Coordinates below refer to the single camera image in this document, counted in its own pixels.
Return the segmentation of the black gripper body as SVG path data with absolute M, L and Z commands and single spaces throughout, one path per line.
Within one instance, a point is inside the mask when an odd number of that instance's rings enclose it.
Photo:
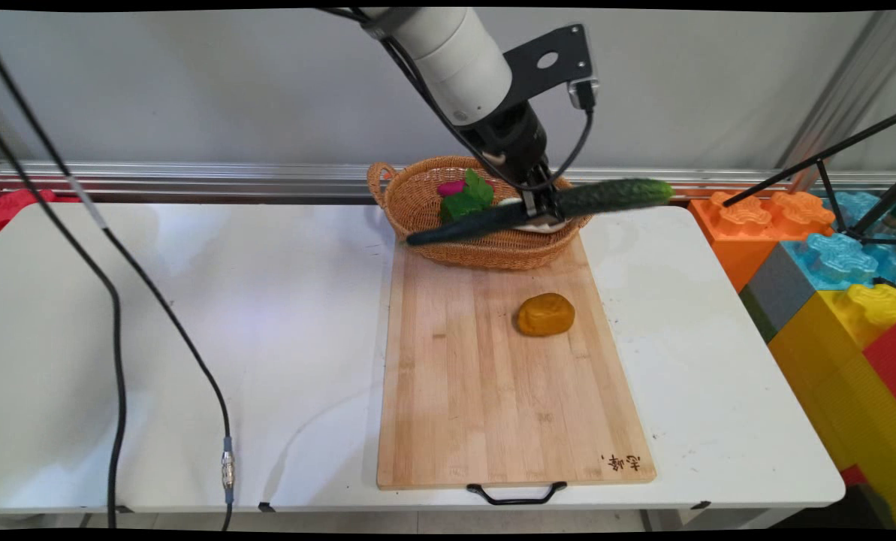
M 492 175 L 516 189 L 551 184 L 546 130 L 529 102 L 461 126 L 459 133 L 491 165 Z

